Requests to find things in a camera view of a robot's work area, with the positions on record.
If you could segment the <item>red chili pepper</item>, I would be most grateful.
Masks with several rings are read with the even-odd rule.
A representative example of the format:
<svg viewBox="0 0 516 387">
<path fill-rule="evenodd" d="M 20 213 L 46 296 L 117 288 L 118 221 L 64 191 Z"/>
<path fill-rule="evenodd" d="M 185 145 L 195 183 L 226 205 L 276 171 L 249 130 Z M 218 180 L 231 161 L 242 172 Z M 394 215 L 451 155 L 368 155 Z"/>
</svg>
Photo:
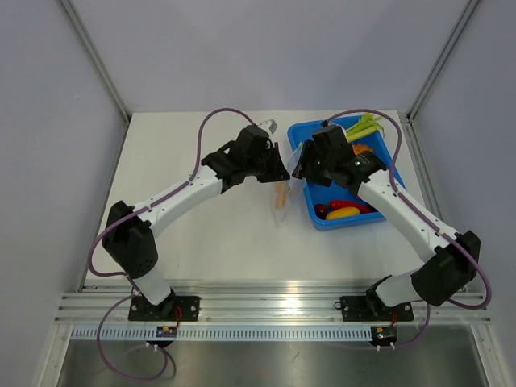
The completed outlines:
<svg viewBox="0 0 516 387">
<path fill-rule="evenodd" d="M 356 208 L 361 214 L 368 214 L 372 212 L 372 208 L 370 206 L 362 204 L 360 202 L 354 202 L 349 200 L 332 200 L 329 203 L 329 208 L 331 210 L 339 210 L 345 207 Z"/>
</svg>

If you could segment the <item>clear zip top bag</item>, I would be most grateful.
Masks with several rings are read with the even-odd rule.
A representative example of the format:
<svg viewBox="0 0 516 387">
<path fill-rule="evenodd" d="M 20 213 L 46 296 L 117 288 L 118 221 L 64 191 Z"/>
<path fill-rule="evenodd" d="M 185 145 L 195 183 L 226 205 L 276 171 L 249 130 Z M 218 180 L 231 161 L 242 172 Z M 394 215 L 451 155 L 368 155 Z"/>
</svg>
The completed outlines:
<svg viewBox="0 0 516 387">
<path fill-rule="evenodd" d="M 293 151 L 287 154 L 284 166 L 286 171 L 291 176 L 293 171 L 298 166 L 302 154 L 303 145 L 299 144 Z M 293 208 L 299 203 L 300 197 L 303 195 L 303 190 L 306 186 L 306 179 L 298 179 L 296 177 L 290 177 L 289 180 L 284 181 L 288 185 L 288 193 L 286 198 L 285 207 L 281 210 L 274 209 L 274 201 L 276 198 L 276 192 L 273 184 L 273 190 L 270 195 L 271 213 L 272 218 L 276 226 L 282 224 L 288 216 L 293 212 Z"/>
</svg>

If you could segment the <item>blue plastic tray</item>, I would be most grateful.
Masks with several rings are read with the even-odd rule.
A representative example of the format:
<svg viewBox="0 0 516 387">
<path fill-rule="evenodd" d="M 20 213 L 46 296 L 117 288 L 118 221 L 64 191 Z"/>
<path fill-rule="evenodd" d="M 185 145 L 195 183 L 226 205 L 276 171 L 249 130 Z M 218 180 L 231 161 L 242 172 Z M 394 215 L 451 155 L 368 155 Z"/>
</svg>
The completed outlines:
<svg viewBox="0 0 516 387">
<path fill-rule="evenodd" d="M 287 130 L 287 138 L 292 150 L 295 150 L 305 140 L 312 139 L 312 135 L 318 131 L 320 127 L 320 120 L 295 123 L 292 125 Z M 379 131 L 375 131 L 356 142 L 358 144 L 365 144 L 371 147 L 374 154 L 386 164 L 387 168 L 390 167 L 392 164 L 392 157 L 386 147 L 382 134 Z M 368 213 L 361 210 L 359 215 L 353 217 L 344 217 L 332 220 L 319 218 L 315 211 L 316 205 L 329 207 L 331 201 L 338 200 L 359 203 L 359 208 L 367 205 L 366 202 L 361 201 L 359 198 L 352 195 L 347 189 L 336 185 L 334 182 L 332 182 L 329 187 L 307 182 L 304 186 L 303 193 L 305 195 L 308 214 L 314 228 L 318 231 L 331 231 L 345 227 L 356 227 L 385 221 L 385 217 L 380 212 L 373 210 Z"/>
</svg>

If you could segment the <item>yellow mango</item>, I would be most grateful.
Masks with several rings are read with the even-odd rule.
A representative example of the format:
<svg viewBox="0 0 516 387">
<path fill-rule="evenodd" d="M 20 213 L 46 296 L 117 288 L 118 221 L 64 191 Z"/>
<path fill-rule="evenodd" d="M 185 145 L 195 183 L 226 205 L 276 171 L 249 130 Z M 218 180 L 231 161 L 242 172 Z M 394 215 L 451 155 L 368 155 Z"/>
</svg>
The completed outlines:
<svg viewBox="0 0 516 387">
<path fill-rule="evenodd" d="M 336 220 L 340 218 L 348 218 L 360 215 L 361 212 L 354 206 L 346 206 L 329 212 L 326 216 L 326 220 Z"/>
</svg>

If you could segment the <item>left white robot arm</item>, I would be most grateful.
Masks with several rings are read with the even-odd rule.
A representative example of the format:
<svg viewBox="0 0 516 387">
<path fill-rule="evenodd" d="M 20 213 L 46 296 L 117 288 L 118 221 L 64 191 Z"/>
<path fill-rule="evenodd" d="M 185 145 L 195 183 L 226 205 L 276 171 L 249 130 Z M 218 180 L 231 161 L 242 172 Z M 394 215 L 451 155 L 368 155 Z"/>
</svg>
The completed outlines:
<svg viewBox="0 0 516 387">
<path fill-rule="evenodd" d="M 133 206 L 120 201 L 110 208 L 102 247 L 147 301 L 146 311 L 155 320 L 164 321 L 173 314 L 175 298 L 157 268 L 156 238 L 194 207 L 248 177 L 260 183 L 289 179 L 278 144 L 256 125 L 246 126 L 235 140 L 206 155 L 192 174 L 170 191 Z"/>
</svg>

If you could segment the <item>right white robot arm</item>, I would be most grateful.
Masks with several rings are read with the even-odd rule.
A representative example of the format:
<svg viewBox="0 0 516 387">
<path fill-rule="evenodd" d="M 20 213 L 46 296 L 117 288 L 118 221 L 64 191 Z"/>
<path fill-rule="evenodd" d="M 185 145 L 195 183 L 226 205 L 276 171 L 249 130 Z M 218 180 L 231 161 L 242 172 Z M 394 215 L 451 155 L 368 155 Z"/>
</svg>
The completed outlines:
<svg viewBox="0 0 516 387">
<path fill-rule="evenodd" d="M 371 317 L 384 319 L 405 302 L 441 306 L 475 278 L 479 237 L 472 231 L 459 233 L 414 203 L 375 153 L 354 153 L 340 126 L 326 126 L 304 141 L 293 176 L 326 187 L 339 185 L 367 202 L 396 227 L 423 262 L 368 290 L 365 306 Z"/>
</svg>

